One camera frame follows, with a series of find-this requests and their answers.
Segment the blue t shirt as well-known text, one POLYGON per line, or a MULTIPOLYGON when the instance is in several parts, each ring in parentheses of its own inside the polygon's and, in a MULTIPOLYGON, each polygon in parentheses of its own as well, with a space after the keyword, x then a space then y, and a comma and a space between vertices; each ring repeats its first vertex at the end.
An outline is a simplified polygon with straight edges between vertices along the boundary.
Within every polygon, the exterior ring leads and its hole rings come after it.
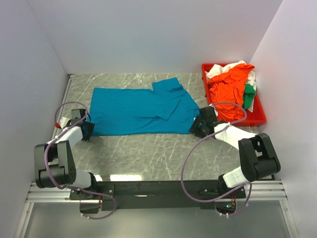
POLYGON ((188 134, 198 114, 176 77, 154 82, 151 89, 95 88, 90 105, 93 136, 188 134))

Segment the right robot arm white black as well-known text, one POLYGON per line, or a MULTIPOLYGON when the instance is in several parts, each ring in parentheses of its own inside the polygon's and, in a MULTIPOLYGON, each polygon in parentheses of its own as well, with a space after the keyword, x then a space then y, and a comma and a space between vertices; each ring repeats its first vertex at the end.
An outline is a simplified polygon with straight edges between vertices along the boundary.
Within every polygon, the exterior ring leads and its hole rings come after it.
POLYGON ((267 134, 246 132, 233 124, 218 120, 213 107, 204 107, 190 128, 190 132, 200 139, 211 135, 239 152, 240 166, 218 177, 217 192, 224 198, 230 197, 235 187, 241 184, 272 176, 281 170, 280 161, 267 134))

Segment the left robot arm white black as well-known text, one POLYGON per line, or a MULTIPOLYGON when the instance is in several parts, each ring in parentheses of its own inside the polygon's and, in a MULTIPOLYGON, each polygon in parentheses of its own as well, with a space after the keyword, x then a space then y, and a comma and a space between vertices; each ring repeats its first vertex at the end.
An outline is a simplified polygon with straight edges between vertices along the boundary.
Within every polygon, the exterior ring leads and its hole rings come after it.
POLYGON ((93 173, 76 169, 72 149, 80 141, 89 141, 94 129, 86 109, 71 111, 71 118, 61 117, 55 127, 61 133, 34 148, 35 182, 39 188, 70 186, 81 189, 87 199, 98 196, 93 173))

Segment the orange t shirt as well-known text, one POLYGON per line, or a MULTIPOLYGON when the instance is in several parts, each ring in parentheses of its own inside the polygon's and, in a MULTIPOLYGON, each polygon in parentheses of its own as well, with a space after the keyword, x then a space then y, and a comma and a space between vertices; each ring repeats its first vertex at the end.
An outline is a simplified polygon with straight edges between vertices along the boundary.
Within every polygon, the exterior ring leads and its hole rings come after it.
POLYGON ((243 94, 252 64, 238 64, 226 73, 208 80, 210 97, 215 103, 218 120, 236 121, 244 117, 243 94))

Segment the red plastic bin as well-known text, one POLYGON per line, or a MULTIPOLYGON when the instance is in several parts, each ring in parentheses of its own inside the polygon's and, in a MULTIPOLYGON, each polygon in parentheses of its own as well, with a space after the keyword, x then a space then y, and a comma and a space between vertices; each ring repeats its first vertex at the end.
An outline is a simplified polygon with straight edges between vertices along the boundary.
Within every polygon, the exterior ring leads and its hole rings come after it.
MULTIPOLYGON (((205 88, 205 97, 207 98, 208 104, 213 103, 210 97, 210 86, 208 85, 207 80, 207 72, 214 66, 214 63, 203 63, 201 65, 202 69, 202 80, 204 82, 204 88, 205 88)), ((260 99, 258 95, 256 94, 254 97, 254 106, 253 106, 253 112, 247 111, 247 118, 239 123, 236 123, 235 126, 260 126, 262 124, 266 123, 266 117, 260 102, 260 99)))

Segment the white t shirt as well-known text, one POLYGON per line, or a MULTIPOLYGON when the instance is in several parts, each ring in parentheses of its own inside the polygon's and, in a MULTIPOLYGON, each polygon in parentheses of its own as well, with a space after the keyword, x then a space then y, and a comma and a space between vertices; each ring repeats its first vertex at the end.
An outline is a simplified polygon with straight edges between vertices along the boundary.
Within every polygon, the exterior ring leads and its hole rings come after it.
MULTIPOLYGON (((231 68, 235 67, 238 64, 242 64, 245 62, 243 60, 240 60, 238 62, 230 63, 225 66, 220 66, 219 64, 215 64, 209 72, 205 71, 207 79, 211 79, 214 76, 217 76, 221 73, 226 73, 228 72, 231 68)), ((246 84, 250 84, 254 87, 255 90, 257 90, 257 83, 256 83, 256 74, 253 71, 250 71, 248 74, 248 79, 246 84)))

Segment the green t shirt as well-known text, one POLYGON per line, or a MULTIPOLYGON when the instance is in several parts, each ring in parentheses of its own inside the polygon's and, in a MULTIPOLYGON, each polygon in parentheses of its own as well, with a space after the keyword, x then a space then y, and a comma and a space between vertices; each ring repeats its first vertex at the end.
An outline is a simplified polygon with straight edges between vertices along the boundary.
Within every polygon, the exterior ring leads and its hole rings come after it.
POLYGON ((253 112, 254 97, 256 95, 256 90, 250 84, 245 84, 245 90, 243 94, 243 108, 250 112, 253 112))

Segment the black base beam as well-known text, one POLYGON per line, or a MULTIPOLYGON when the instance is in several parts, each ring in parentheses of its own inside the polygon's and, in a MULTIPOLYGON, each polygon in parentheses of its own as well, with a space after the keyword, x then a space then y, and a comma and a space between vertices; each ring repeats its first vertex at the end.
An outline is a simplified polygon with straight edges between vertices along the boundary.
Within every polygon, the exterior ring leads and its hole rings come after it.
MULTIPOLYGON (((186 180, 188 193, 199 200, 210 200, 229 191, 217 180, 186 180)), ((184 193, 175 181, 100 181, 97 192, 116 200, 117 209, 192 208, 214 209, 214 203, 199 203, 184 193)))

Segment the aluminium rail frame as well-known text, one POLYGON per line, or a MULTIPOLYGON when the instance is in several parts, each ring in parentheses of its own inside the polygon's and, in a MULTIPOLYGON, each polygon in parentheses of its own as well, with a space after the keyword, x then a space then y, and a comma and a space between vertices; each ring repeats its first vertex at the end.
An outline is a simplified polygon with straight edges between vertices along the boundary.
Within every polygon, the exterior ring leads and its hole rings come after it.
MULTIPOLYGON (((192 135, 140 134, 94 137, 75 146, 77 168, 105 181, 214 179, 238 165, 237 151, 192 135)), ((70 190, 39 189, 33 183, 16 231, 18 238, 295 238, 297 236, 280 180, 253 183, 248 206, 238 200, 239 213, 220 217, 200 208, 123 209, 97 220, 84 218, 85 201, 70 200, 70 190)))

